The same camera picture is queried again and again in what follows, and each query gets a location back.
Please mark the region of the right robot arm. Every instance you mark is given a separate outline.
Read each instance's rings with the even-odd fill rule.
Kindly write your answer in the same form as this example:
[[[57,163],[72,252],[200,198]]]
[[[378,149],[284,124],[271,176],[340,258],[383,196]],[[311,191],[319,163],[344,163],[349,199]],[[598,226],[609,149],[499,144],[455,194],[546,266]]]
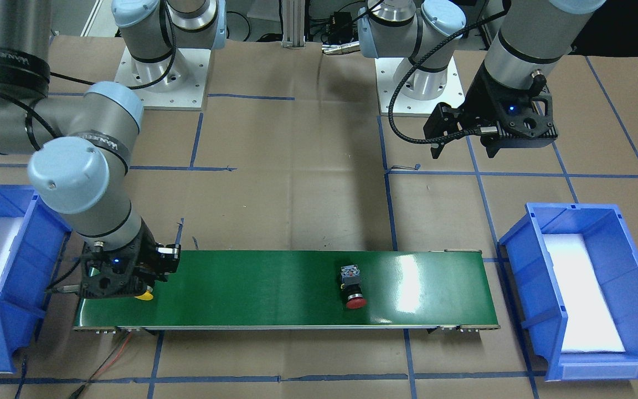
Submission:
[[[81,98],[65,100],[49,91],[50,2],[0,1],[0,156],[29,154],[30,183],[83,238],[74,292],[150,300],[177,271],[181,247],[154,239],[122,180],[155,96],[202,105],[227,10],[223,1],[114,1],[111,11],[130,56],[121,82],[87,81]]]

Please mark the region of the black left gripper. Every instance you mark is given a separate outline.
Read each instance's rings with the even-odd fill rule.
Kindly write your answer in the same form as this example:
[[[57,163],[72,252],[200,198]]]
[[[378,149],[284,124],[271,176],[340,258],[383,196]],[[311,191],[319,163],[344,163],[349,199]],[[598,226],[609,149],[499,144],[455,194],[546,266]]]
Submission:
[[[468,135],[480,135],[480,128],[496,128],[480,138],[488,158],[500,149],[545,147],[558,137],[553,121],[552,96],[546,91],[547,79],[539,70],[526,79],[525,89],[508,88],[492,78],[485,65],[478,69],[460,108],[438,102],[423,132],[425,139],[442,139],[431,144],[438,159],[446,144]]]

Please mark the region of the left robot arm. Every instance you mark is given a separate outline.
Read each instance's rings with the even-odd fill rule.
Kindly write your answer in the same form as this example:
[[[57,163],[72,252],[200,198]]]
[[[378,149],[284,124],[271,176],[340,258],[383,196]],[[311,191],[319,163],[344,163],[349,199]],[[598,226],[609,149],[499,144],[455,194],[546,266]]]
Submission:
[[[440,157],[446,144],[478,136],[489,157],[501,149],[539,149],[557,137],[547,76],[603,1],[513,1],[492,19],[503,18],[464,102],[439,102],[411,138],[395,124],[397,98],[436,98],[445,84],[457,39],[491,21],[468,24],[450,1],[369,1],[357,21],[361,53],[367,58],[399,58],[395,88],[387,105],[393,133],[411,144],[430,146]]]

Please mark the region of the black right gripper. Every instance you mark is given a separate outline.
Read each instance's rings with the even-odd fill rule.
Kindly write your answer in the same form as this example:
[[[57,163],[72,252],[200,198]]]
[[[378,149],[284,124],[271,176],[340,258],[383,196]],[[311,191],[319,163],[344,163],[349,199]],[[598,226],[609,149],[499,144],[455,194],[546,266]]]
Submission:
[[[134,239],[124,247],[107,252],[101,245],[84,244],[81,253],[82,278],[79,296],[86,300],[135,297],[155,279],[167,282],[177,272],[181,245],[154,241],[145,222]]]

